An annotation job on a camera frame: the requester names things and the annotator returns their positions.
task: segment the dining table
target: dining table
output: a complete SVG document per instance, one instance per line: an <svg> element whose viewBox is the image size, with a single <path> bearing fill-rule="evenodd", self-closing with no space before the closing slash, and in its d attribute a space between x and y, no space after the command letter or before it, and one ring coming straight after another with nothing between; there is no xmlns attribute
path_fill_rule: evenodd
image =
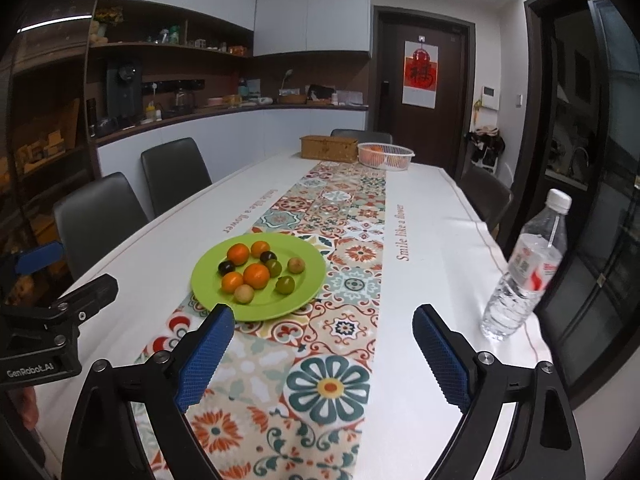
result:
<svg viewBox="0 0 640 480"><path fill-rule="evenodd" d="M191 290L194 266L249 232L306 240L324 256L326 277L291 314L236 322L204 396L187 410L224 479L426 478L462 414L414 340L422 304L504 364L552 360L536 316L503 342L482 336L482 312L506 261L443 169L383 171L280 153L155 218L74 283L107 273L119 292L79 327L82 373L36 387L37 431L58 473L91 364L144 362L197 329L208 312ZM172 478L144 406L132 411L154 475ZM476 478L492 478L513 412L505 404ZM108 466L108 456L96 464Z"/></svg>

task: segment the gray chair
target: gray chair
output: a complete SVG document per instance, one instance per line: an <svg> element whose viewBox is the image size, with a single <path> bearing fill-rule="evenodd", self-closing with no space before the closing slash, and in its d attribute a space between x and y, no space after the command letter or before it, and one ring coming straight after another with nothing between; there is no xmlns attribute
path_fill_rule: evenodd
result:
<svg viewBox="0 0 640 480"><path fill-rule="evenodd" d="M140 159L156 216L211 185L209 171L191 137L150 148Z"/></svg>
<svg viewBox="0 0 640 480"><path fill-rule="evenodd" d="M382 142L383 144L393 144L394 138L391 134L383 132L367 132L365 130L342 130L336 128L331 132L332 137L351 137L358 139L358 142Z"/></svg>
<svg viewBox="0 0 640 480"><path fill-rule="evenodd" d="M460 178L460 189L471 202L478 216L493 231L513 199L511 190L487 170L469 165Z"/></svg>
<svg viewBox="0 0 640 480"><path fill-rule="evenodd" d="M53 206L53 215L75 280L148 221L120 172L65 196Z"/></svg>

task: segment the brown door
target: brown door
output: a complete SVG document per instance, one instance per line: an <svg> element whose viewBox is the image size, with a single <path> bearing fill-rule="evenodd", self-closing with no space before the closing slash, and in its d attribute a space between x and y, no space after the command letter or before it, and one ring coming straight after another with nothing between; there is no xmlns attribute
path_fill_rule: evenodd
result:
<svg viewBox="0 0 640 480"><path fill-rule="evenodd" d="M439 166L454 176L463 135L466 97L466 32L452 23L382 15L378 27L377 84L380 96L375 129L414 150L414 162ZM405 41L438 47L435 108L402 103Z"/></svg>

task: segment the table runner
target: table runner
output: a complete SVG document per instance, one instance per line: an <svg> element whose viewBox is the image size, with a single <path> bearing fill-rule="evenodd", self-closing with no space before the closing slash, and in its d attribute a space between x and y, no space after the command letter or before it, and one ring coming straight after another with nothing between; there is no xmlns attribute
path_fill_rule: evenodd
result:
<svg viewBox="0 0 640 480"><path fill-rule="evenodd" d="M202 400L187 410L223 478L352 478L369 399L384 224L384 171L321 162L253 225L252 232L315 245L327 274L318 296L292 314L237 323ZM174 348L206 315L188 295L136 362ZM133 410L156 478L171 478L144 406Z"/></svg>

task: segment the screw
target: screw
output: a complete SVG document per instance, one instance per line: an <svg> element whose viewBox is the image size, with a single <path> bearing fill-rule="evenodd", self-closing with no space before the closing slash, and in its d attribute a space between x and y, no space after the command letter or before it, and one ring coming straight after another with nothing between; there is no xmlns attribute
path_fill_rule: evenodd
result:
<svg viewBox="0 0 640 480"><path fill-rule="evenodd" d="M94 370L94 372L101 372L103 371L106 367L107 364L109 362L107 361L107 359L98 359L92 366L91 368Z"/></svg>
<svg viewBox="0 0 640 480"><path fill-rule="evenodd" d="M554 366L549 362L549 361L542 361L540 363L540 369L545 373L545 374L551 374L554 371Z"/></svg>
<svg viewBox="0 0 640 480"><path fill-rule="evenodd" d="M483 365L492 365L494 364L495 357L489 352L480 352L478 354L478 361L480 361Z"/></svg>
<svg viewBox="0 0 640 480"><path fill-rule="evenodd" d="M161 350L153 355L154 361L159 365L167 362L169 357L171 357L171 354L167 350Z"/></svg>

